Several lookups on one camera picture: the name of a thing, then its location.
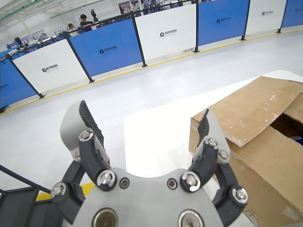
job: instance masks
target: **textured grip pad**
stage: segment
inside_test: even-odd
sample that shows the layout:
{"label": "textured grip pad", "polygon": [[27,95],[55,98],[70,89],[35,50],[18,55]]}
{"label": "textured grip pad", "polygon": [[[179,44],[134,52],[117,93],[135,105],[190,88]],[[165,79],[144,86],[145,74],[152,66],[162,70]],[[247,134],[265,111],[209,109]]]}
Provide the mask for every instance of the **textured grip pad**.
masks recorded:
{"label": "textured grip pad", "polygon": [[84,100],[81,101],[81,103],[80,103],[79,113],[80,113],[80,116],[81,116],[82,120],[84,121],[85,125],[93,130],[97,139],[99,140],[99,142],[101,143],[101,145],[104,148],[104,137],[102,135],[102,132],[98,128],[96,122],[94,121],[94,118],[92,117]]}

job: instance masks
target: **poster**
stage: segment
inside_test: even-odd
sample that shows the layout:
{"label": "poster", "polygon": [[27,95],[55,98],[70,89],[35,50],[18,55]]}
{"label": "poster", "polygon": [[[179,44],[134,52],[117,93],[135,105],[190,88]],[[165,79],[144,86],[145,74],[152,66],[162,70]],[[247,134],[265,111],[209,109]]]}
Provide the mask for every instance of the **poster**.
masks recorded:
{"label": "poster", "polygon": [[130,13],[130,11],[132,11],[129,1],[119,3],[119,8],[120,8],[121,14],[127,14],[127,13]]}

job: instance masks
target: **box flap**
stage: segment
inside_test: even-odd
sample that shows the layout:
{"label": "box flap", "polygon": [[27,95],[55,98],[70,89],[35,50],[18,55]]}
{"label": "box flap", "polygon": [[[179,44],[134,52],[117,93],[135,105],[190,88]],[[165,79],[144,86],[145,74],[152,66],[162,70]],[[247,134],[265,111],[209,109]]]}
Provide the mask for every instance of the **box flap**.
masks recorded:
{"label": "box flap", "polygon": [[303,122],[303,93],[300,93],[298,97],[286,108],[285,114],[289,115],[293,119]]}
{"label": "box flap", "polygon": [[294,207],[303,213],[303,148],[271,126],[240,148],[229,147]]}
{"label": "box flap", "polygon": [[[259,77],[212,105],[227,139],[242,147],[269,126],[303,90],[291,80]],[[201,121],[204,111],[193,118]]]}

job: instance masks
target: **white floor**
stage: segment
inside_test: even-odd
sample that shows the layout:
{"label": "white floor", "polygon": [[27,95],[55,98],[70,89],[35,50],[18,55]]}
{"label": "white floor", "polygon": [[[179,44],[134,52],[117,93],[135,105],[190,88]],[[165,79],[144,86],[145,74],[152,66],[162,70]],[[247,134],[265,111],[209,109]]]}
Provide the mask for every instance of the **white floor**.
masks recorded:
{"label": "white floor", "polygon": [[[125,169],[123,121],[127,116],[278,69],[303,76],[302,43],[302,31],[247,41],[142,69],[3,114],[0,164],[52,188],[72,161],[59,135],[61,120],[69,105],[85,100],[103,131],[111,165]],[[1,189],[22,186],[0,174]]]}

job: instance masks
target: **person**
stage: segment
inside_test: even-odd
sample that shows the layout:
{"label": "person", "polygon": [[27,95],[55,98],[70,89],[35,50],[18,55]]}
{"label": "person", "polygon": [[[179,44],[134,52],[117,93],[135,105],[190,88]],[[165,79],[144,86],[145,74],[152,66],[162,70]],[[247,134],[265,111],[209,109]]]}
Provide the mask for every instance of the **person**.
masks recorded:
{"label": "person", "polygon": [[93,22],[87,22],[87,16],[85,14],[80,15],[81,18],[81,23],[80,26],[83,27],[84,32],[88,32],[92,30],[92,25],[94,24]]}
{"label": "person", "polygon": [[[68,31],[71,32],[71,31],[74,31],[74,30],[76,30],[75,26],[73,24],[69,23],[68,24]],[[73,37],[73,36],[76,36],[78,34],[79,33],[77,31],[75,31],[75,32],[70,33],[70,36]]]}

